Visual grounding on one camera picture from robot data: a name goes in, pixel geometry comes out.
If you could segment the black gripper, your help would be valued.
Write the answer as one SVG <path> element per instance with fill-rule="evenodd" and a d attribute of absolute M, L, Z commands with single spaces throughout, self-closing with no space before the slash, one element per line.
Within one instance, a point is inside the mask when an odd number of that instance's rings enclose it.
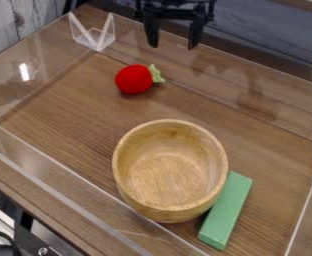
<path fill-rule="evenodd" d="M 158 18 L 193 20 L 189 49 L 194 49 L 201 43 L 207 21 L 214 19 L 217 2 L 218 0 L 137 0 L 135 17 L 145 18 L 145 30 L 150 45 L 154 48 L 159 46 Z"/>

